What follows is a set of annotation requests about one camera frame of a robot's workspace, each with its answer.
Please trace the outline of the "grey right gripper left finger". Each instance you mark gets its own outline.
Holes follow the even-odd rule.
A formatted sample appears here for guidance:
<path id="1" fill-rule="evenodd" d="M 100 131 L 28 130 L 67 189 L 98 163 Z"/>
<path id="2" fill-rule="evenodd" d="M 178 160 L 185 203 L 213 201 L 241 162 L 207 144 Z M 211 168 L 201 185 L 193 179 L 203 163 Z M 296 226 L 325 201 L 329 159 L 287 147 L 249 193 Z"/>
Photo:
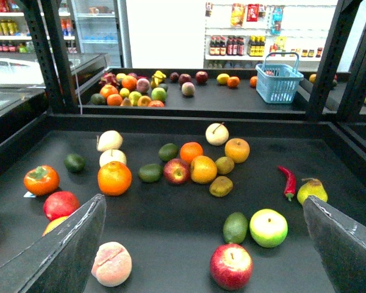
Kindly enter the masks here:
<path id="1" fill-rule="evenodd" d="M 84 292 L 105 217 L 97 194 L 0 267 L 0 292 Z"/>

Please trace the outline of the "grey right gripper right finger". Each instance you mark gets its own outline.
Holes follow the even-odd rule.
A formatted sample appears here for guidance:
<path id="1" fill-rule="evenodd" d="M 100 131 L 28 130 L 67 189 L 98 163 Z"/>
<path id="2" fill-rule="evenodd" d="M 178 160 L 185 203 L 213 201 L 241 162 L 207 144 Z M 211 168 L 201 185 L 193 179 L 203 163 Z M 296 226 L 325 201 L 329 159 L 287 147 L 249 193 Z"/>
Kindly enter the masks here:
<path id="1" fill-rule="evenodd" d="M 307 229 L 336 292 L 366 292 L 366 226 L 311 195 Z"/>

